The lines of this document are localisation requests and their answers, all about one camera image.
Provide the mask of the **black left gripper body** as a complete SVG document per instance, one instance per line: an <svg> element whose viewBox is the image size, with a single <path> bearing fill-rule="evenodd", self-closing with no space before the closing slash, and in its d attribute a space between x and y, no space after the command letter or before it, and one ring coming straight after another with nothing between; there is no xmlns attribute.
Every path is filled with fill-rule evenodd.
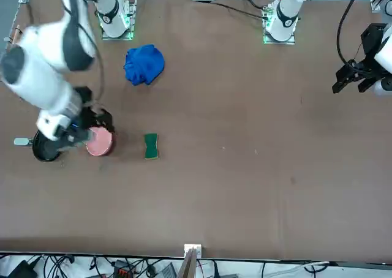
<svg viewBox="0 0 392 278"><path fill-rule="evenodd" d="M374 56L379 51L382 43L386 23L371 23L361 34L365 58L362 63L369 66L374 62Z"/></svg>

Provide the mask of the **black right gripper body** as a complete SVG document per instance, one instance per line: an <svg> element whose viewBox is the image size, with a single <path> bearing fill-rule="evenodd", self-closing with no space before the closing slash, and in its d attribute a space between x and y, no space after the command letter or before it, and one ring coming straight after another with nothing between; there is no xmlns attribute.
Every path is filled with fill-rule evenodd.
<svg viewBox="0 0 392 278"><path fill-rule="evenodd" d="M82 106L79 115L73 119L73 125L82 129L96 127L98 117L103 116L105 110L97 103L93 102L92 91L87 86L74 87L76 93L80 96Z"/></svg>

